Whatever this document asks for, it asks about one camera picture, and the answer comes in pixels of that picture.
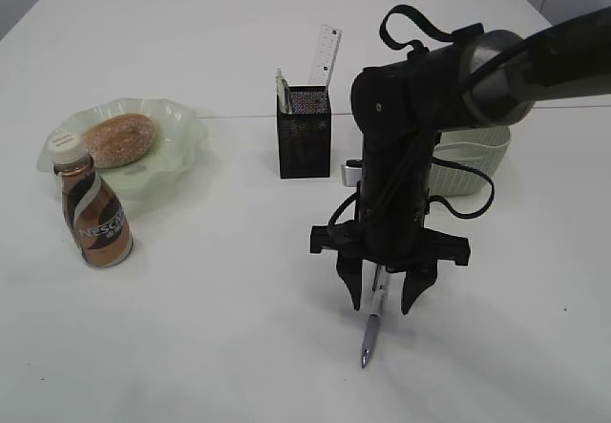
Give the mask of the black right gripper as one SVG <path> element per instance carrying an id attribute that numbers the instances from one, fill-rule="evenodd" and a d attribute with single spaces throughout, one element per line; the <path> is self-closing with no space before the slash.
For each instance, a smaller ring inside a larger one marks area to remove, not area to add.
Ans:
<path id="1" fill-rule="evenodd" d="M 359 310 L 362 298 L 363 260 L 405 271 L 401 312 L 407 315 L 416 300 L 437 280 L 438 261 L 465 266 L 471 248 L 467 238 L 448 235 L 424 226 L 427 214 L 422 194 L 401 193 L 376 221 L 367 222 L 365 214 L 343 223 L 337 220 L 352 204 L 365 204 L 358 192 L 352 193 L 333 212 L 325 225 L 311 228 L 309 252 L 325 249 L 338 252 L 336 271 L 343 281 L 352 306 Z"/>

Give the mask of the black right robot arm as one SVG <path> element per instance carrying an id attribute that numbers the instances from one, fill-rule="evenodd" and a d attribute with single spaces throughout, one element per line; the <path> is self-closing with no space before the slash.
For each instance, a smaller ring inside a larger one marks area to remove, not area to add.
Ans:
<path id="1" fill-rule="evenodd" d="M 417 40 L 382 41 L 406 60 L 367 67 L 354 79 L 351 111 L 363 136 L 362 155 L 348 160 L 342 179 L 352 188 L 354 216 L 333 215 L 315 226 L 310 249 L 337 252 L 336 270 L 355 306 L 362 297 L 362 266 L 371 262 L 405 280 L 408 312 L 437 278 L 437 265 L 470 259 L 467 239 L 430 230 L 425 218 L 436 196 L 429 175 L 443 133 L 508 127 L 539 101 L 606 95 L 610 91 L 610 11 L 601 9 L 529 37 L 473 24 L 443 32 L 419 10 L 399 5 L 437 50 Z"/>

